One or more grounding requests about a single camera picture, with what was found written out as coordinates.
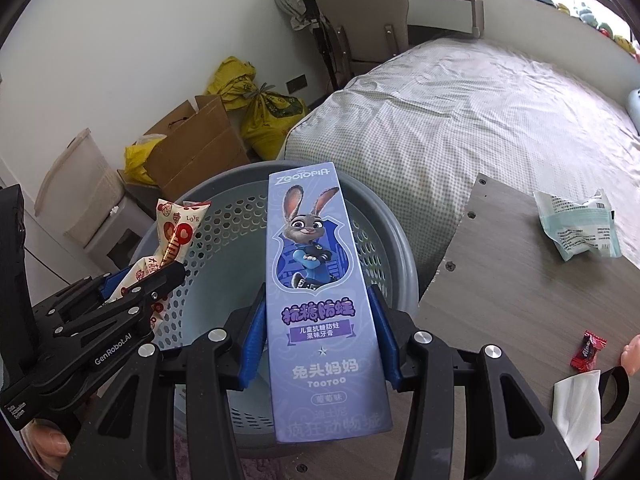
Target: screw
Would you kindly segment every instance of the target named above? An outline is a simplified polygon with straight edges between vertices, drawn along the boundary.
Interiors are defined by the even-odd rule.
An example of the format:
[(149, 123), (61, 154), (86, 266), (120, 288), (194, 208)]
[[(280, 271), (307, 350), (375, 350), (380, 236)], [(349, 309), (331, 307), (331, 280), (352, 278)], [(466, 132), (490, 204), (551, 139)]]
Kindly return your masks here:
[(500, 350), (499, 346), (487, 345), (484, 347), (484, 353), (487, 354), (491, 359), (497, 359), (502, 355), (502, 350)]
[(416, 332), (414, 334), (414, 339), (421, 344), (427, 344), (433, 341), (433, 337), (431, 336), (431, 334), (429, 332), (424, 332), (423, 330), (420, 330), (420, 332)]
[(151, 357), (156, 352), (156, 347), (151, 343), (143, 344), (138, 348), (138, 355), (140, 357)]
[(222, 341), (226, 337), (226, 332), (221, 328), (216, 328), (209, 332), (209, 340), (215, 342)]

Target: purple box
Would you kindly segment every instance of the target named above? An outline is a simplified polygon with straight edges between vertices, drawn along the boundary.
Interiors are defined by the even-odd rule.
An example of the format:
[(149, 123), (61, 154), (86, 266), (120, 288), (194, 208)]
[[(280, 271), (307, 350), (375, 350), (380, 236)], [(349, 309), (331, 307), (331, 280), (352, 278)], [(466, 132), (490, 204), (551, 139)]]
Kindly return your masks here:
[(390, 430), (376, 330), (333, 163), (273, 173), (267, 213), (277, 441)]

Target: mattress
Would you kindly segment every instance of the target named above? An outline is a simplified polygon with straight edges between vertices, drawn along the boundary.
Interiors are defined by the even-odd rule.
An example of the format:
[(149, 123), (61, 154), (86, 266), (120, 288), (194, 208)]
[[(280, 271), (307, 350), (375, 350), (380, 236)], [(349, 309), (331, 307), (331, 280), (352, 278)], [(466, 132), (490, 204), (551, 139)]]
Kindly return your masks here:
[(487, 41), (425, 43), (354, 78), (292, 129), (282, 153), (332, 160), (377, 193), (421, 283), (479, 172), (573, 200), (603, 188), (622, 252), (640, 266), (640, 142), (629, 116), (569, 73)]

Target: gray wooden board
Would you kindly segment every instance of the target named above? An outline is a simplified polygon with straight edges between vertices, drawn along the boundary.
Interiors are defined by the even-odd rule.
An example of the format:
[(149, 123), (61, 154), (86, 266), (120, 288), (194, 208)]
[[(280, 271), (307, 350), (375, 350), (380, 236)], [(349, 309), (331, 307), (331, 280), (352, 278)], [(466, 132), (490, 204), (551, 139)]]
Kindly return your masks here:
[[(453, 262), (455, 270), (446, 270), (447, 262)], [(569, 362), (585, 330), (607, 339), (598, 353), (597, 367), (602, 370), (619, 364), (623, 346), (640, 333), (640, 270), (624, 257), (591, 253), (564, 262), (542, 231), (533, 197), (479, 174), (414, 321), (455, 348), (501, 346), (550, 412), (553, 385), (575, 373)], [(457, 388), (456, 410), (462, 400)], [(390, 402), (393, 431), (303, 448), (299, 455), (282, 459), (284, 476), (392, 478), (411, 395), (391, 392)], [(602, 427), (601, 467), (622, 443), (639, 410), (640, 374), (630, 378), (629, 399), (620, 416)], [(456, 411), (451, 476), (456, 479), (462, 478), (464, 423), (464, 414)], [(296, 469), (301, 463), (308, 468), (305, 473)]]

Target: laundry basket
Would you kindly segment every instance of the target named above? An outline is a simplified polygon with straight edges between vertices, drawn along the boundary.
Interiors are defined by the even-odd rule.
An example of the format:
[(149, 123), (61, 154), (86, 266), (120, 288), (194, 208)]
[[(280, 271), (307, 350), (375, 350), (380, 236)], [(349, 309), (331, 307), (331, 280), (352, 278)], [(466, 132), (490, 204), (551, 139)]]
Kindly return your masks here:
[[(211, 200), (190, 247), (185, 282), (176, 288), (164, 313), (166, 323), (154, 342), (161, 348), (190, 344), (229, 313), (248, 306), (264, 282), (267, 188), (271, 173), (305, 166), (275, 160), (241, 166), (195, 187), (180, 200)], [(404, 232), (391, 211), (369, 188), (338, 173), (351, 229), (367, 285), (377, 283), (388, 304), (410, 314), (418, 307), (418, 278)], [(155, 226), (140, 242), (134, 260), (155, 252)], [(269, 364), (265, 351), (258, 375), (244, 392), (229, 392), (238, 449), (244, 456), (284, 452), (276, 444), (271, 414)], [(176, 389), (175, 425), (185, 429), (184, 388)]]

